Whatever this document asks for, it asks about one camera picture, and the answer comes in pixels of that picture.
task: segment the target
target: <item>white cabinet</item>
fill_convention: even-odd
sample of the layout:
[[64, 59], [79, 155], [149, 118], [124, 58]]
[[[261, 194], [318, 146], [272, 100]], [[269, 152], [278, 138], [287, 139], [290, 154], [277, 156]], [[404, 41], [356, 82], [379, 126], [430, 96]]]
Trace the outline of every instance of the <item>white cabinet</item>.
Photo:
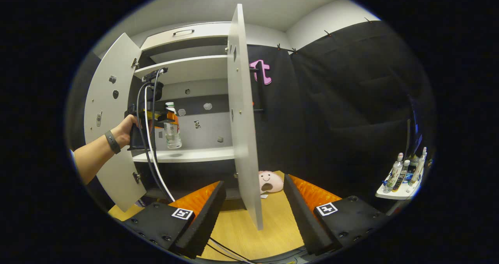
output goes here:
[[[135, 58], [150, 58], [179, 49], [192, 48], [195, 51], [196, 47], [212, 45], [226, 45], [229, 50], [226, 54], [180, 58], [142, 66], [137, 70], [132, 66]], [[142, 79], [145, 74], [163, 67], [168, 67], [168, 72], [159, 77], [164, 84], [162, 100], [226, 95], [228, 111], [179, 117], [180, 136], [186, 144], [176, 150], [166, 148], [164, 138], [159, 138], [162, 129], [157, 129], [158, 163], [233, 159], [238, 173], [239, 193], [255, 226], [261, 230], [263, 221], [255, 120], [241, 4], [236, 6], [231, 22], [195, 24], [165, 31], [148, 37], [140, 49], [123, 34], [104, 55], [92, 79], [85, 106], [86, 141], [93, 141], [121, 122], [128, 108], [133, 76]], [[117, 79], [114, 84], [109, 81], [111, 75]], [[187, 93], [189, 88], [194, 91], [192, 95]], [[115, 89], [119, 90], [117, 99], [113, 97]], [[98, 113], [100, 127], [96, 126]], [[201, 117], [204, 117], [201, 122], [206, 122], [204, 129], [195, 131], [191, 122]], [[214, 143], [217, 138], [223, 138], [223, 141], [218, 141], [223, 143], [196, 145], [196, 140]], [[108, 195], [123, 211], [146, 193], [144, 186], [140, 181], [137, 183], [132, 174], [137, 172], [134, 161], [144, 163], [147, 159], [145, 154], [132, 157], [130, 151], [123, 149], [97, 175]]]

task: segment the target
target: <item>pink plush toy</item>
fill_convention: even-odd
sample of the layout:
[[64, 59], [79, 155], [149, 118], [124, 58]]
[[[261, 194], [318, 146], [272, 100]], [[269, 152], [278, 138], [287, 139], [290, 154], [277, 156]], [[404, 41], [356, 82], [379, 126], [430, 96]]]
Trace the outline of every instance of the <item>pink plush toy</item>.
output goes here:
[[279, 192], [284, 186], [284, 182], [279, 175], [267, 170], [258, 172], [258, 180], [260, 181], [260, 194]]

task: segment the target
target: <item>floor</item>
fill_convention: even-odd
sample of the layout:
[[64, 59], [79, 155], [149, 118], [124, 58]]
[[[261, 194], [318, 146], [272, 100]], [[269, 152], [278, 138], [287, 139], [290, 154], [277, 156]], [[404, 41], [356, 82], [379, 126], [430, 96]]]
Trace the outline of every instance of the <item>floor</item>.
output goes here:
[[[276, 172], [282, 179], [284, 173]], [[250, 215], [237, 200], [226, 200], [217, 218], [211, 237], [248, 259], [262, 259], [286, 253], [303, 246], [303, 240], [294, 221], [294, 216], [284, 191], [269, 193], [262, 198], [264, 229], [258, 231]], [[134, 216], [142, 208], [133, 205], [123, 212], [114, 206], [109, 214], [121, 221]], [[209, 246], [205, 247], [200, 258], [234, 261]]]

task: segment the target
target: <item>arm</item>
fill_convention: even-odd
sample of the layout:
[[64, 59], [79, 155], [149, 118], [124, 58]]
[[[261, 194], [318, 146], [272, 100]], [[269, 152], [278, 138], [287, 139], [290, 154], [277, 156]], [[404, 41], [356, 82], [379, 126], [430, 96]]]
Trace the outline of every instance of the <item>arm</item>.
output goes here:
[[[120, 149], [130, 144], [130, 130], [133, 124], [137, 125], [137, 119], [133, 115], [128, 115], [117, 127], [111, 129]], [[113, 155], [114, 152], [104, 135], [76, 149], [74, 161], [83, 183], [87, 185]]]

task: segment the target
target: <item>pink sign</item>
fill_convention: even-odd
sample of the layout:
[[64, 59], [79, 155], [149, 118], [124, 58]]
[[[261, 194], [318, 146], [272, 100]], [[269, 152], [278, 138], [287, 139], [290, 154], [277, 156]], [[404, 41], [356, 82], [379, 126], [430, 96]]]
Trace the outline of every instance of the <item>pink sign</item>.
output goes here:
[[[270, 77], [267, 77], [267, 76], [265, 75], [265, 70], [270, 69], [270, 68], [271, 68], [271, 67], [270, 67], [270, 65], [265, 64], [265, 63], [264, 63], [264, 61], [260, 59], [260, 60], [257, 60], [257, 61], [255, 61], [255, 62], [252, 62], [249, 66], [250, 66], [251, 68], [255, 68], [255, 69], [256, 69], [256, 68], [257, 68], [257, 64], [258, 64], [258, 62], [260, 62], [260, 61], [262, 62], [262, 68], [264, 69], [264, 71], [263, 71], [263, 75], [264, 75], [264, 85], [266, 85], [266, 86], [267, 86], [268, 84], [272, 83], [272, 79], [271, 79]], [[257, 79], [257, 74], [256, 74], [256, 73], [253, 73], [253, 74], [255, 75], [255, 81], [257, 81], [257, 82], [258, 82], [258, 79]]]

